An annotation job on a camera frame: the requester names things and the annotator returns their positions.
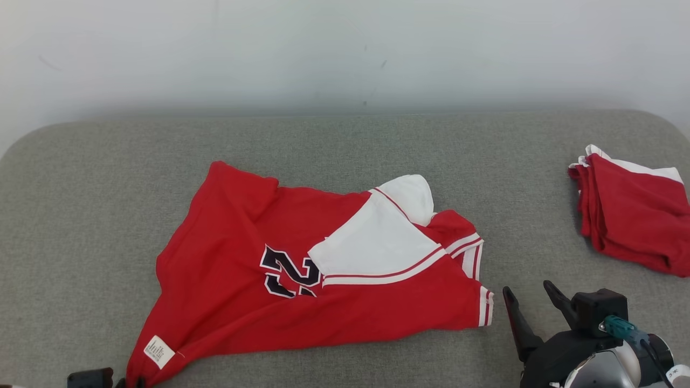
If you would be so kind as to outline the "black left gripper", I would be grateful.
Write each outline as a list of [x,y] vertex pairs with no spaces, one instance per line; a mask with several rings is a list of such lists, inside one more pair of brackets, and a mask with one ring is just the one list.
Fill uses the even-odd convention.
[[[67,376],[67,388],[111,388],[113,369],[90,369],[71,373]],[[126,379],[119,379],[114,388],[127,388]]]

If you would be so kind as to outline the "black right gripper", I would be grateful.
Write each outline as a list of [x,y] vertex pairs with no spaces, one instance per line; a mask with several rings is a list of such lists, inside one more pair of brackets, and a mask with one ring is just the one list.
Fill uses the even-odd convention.
[[[571,299],[552,281],[544,280],[543,287],[569,327],[577,328],[578,316]],[[574,330],[557,333],[543,341],[533,332],[520,311],[519,301],[510,287],[503,287],[502,295],[517,355],[524,364],[520,387],[550,387],[550,383],[561,383],[580,363],[596,352],[620,346],[620,339],[608,334],[595,337]]]

